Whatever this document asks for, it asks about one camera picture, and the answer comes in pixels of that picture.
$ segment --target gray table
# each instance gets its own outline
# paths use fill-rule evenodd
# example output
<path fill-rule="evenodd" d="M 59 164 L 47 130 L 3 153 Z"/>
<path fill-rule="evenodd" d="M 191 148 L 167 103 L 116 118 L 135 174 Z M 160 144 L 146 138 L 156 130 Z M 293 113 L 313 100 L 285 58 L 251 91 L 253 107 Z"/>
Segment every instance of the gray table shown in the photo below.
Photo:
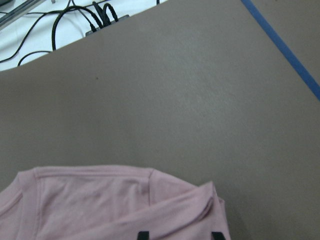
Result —
<path fill-rule="evenodd" d="M 152 167 L 213 180 L 235 240 L 319 239 L 320 103 L 240 1 L 170 0 L 0 72 L 0 116 L 0 189 Z"/>

